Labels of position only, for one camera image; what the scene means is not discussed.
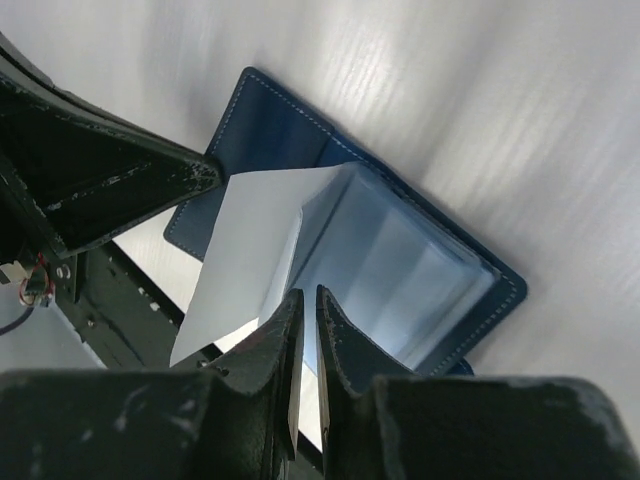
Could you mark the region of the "white card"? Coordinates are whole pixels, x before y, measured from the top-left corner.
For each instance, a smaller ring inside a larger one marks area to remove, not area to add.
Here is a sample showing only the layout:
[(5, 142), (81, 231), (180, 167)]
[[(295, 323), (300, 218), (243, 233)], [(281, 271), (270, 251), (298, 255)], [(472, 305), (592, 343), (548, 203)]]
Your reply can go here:
[(356, 167), (250, 172), (231, 178), (186, 317), (177, 365), (280, 304), (326, 230)]

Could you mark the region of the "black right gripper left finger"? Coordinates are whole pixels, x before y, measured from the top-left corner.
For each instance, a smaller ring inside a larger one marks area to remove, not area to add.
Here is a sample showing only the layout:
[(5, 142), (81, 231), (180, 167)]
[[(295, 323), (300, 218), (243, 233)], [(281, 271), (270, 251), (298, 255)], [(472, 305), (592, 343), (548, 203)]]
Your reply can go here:
[(193, 370), (1, 377), (5, 479), (284, 479), (298, 440), (304, 297)]

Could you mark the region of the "blue leather card holder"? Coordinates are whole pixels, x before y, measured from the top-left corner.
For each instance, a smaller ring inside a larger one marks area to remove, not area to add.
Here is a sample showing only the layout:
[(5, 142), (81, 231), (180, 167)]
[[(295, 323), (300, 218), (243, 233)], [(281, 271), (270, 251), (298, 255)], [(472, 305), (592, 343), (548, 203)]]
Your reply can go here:
[(317, 365), (316, 289), (365, 335), (424, 376), (464, 356), (527, 296), (525, 280), (381, 160), (256, 68), (240, 75), (208, 147), (225, 184), (182, 203), (166, 240), (204, 263), (235, 175), (353, 164), (326, 230), (287, 288), (305, 297), (304, 359)]

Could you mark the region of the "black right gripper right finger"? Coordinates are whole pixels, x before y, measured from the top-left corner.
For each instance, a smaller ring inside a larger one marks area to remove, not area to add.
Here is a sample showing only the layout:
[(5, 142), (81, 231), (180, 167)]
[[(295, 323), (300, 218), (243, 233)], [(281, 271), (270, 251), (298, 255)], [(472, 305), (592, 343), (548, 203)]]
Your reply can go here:
[(609, 398), (570, 377), (418, 376), (316, 293), (329, 479), (635, 479)]

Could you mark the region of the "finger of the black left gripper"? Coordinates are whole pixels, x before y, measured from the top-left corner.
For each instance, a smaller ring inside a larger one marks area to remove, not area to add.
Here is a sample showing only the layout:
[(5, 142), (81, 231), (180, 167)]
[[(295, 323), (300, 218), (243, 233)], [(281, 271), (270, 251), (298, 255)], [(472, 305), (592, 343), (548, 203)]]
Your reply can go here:
[(69, 257), (222, 183), (214, 157), (58, 88), (1, 40), (2, 257)]

